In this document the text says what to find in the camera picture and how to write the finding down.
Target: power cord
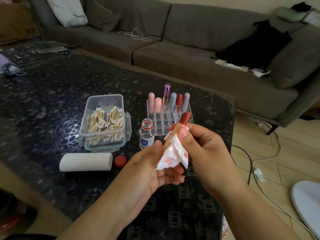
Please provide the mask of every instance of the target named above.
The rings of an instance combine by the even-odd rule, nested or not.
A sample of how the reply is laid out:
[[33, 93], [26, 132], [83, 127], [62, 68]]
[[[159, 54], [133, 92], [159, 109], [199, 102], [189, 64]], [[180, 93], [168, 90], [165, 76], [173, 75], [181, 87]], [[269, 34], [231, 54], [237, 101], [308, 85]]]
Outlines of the power cord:
[[[260, 121], [259, 123], [257, 123], [257, 125], [261, 128], [262, 123], [263, 123], [264, 125], [266, 125], [269, 129], [271, 129], [271, 127], [270, 127], [266, 122], [264, 122], [264, 121]], [[318, 238], [313, 234], [313, 232], [311, 232], [311, 231], [309, 230], [308, 227], [306, 227], [301, 221], [299, 221], [298, 219], [296, 219], [295, 217], [293, 217], [293, 216], [292, 216], [290, 213], [288, 213], [284, 208], [282, 208], [277, 202], [275, 202], [269, 195], [267, 195], [267, 193], [261, 188], [261, 186], [260, 186], [260, 184], [259, 184], [259, 181], [260, 181], [260, 182], [264, 182], [265, 180], [264, 180], [264, 177], [262, 176], [261, 170], [260, 170], [258, 167], [255, 167], [254, 164], [257, 163], [257, 162], [264, 162], [264, 161], [268, 161], [268, 160], [274, 159], [274, 158], [276, 158], [276, 157], [279, 155], [279, 153], [280, 153], [281, 150], [282, 150], [281, 144], [280, 144], [280, 142], [279, 142], [279, 136], [278, 136], [278, 134], [277, 134], [275, 131], [273, 131], [273, 133], [275, 134], [277, 143], [278, 143], [278, 145], [279, 145], [279, 150], [278, 150], [277, 154], [276, 154], [274, 157], [270, 157], [270, 158], [266, 158], [266, 159], [263, 159], [263, 160], [257, 160], [257, 161], [253, 161], [253, 162], [252, 162], [251, 157], [249, 156], [249, 154], [248, 154], [243, 148], [241, 148], [241, 147], [239, 147], [239, 146], [237, 146], [237, 145], [232, 145], [233, 147], [237, 147], [237, 148], [240, 148], [241, 150], [243, 150], [243, 151], [247, 154], [247, 156], [249, 157], [249, 159], [250, 159], [251, 169], [250, 169], [250, 176], [249, 176], [249, 180], [248, 180], [248, 185], [249, 185], [249, 183], [250, 183], [251, 172], [252, 172], [252, 170], [254, 169], [254, 171], [253, 171], [253, 173], [254, 173], [254, 179], [255, 179], [255, 181], [256, 181], [259, 189], [262, 191], [262, 193], [264, 193], [264, 195], [265, 195], [269, 200], [271, 200], [276, 206], [278, 206], [281, 210], [283, 210], [287, 215], [289, 215], [292, 219], [294, 219], [294, 220], [295, 220], [296, 222], [298, 222], [301, 226], [303, 226], [303, 227], [311, 234], [311, 236], [312, 236], [315, 240], [318, 240]]]
[[147, 42], [151, 42], [151, 40], [149, 38], [144, 38], [143, 35], [139, 35], [139, 30], [138, 28], [135, 28], [134, 30], [132, 30], [132, 32], [123, 32], [120, 31], [118, 32], [118, 34], [124, 34], [124, 35], [129, 35], [131, 36], [131, 38], [133, 38], [134, 40], [143, 40], [143, 41], [147, 41]]

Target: white tissue roll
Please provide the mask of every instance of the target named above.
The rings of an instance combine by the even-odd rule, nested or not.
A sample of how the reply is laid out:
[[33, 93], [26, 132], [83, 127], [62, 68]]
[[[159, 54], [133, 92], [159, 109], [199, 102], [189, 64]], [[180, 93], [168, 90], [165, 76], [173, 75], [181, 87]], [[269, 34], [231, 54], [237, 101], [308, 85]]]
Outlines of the white tissue roll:
[[60, 161], [61, 172], [109, 171], [112, 166], [111, 153], [67, 153]]

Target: black garment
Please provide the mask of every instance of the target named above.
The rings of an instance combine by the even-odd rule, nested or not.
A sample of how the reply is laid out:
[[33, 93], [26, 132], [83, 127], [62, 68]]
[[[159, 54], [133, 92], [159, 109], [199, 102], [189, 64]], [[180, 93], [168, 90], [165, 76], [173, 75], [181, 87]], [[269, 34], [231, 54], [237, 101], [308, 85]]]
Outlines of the black garment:
[[270, 25], [269, 20], [253, 25], [258, 25], [253, 35], [216, 52], [216, 57], [236, 66], [266, 69], [276, 54], [292, 40], [288, 31], [281, 33]]
[[4, 240], [55, 240], [56, 238], [56, 236], [45, 234], [14, 234]]
[[305, 2], [295, 4], [291, 7], [291, 9], [297, 11], [297, 12], [309, 12], [311, 9], [311, 6], [307, 5]]

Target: white tote bag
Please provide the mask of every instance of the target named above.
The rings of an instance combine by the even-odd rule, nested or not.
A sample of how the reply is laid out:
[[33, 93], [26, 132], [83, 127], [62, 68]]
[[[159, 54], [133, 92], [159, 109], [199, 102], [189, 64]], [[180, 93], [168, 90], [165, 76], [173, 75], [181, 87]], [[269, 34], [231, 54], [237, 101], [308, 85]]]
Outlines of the white tote bag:
[[52, 12], [64, 27], [87, 25], [80, 0], [47, 0]]

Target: red bottle cap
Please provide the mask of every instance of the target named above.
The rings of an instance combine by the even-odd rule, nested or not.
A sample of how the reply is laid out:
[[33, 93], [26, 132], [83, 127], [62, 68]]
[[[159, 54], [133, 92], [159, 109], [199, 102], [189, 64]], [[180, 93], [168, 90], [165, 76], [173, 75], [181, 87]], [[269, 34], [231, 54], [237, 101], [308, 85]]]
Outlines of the red bottle cap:
[[123, 168], [127, 163], [127, 159], [125, 156], [117, 156], [114, 160], [114, 164], [118, 167], [118, 168]]
[[181, 118], [180, 118], [179, 123], [182, 124], [182, 125], [187, 126], [187, 123], [190, 120], [190, 117], [191, 117], [191, 112], [190, 111], [184, 112], [182, 114]]
[[177, 100], [176, 100], [176, 106], [181, 106], [182, 104], [182, 99], [183, 99], [183, 96], [181, 93], [178, 94], [178, 97], [177, 97]]

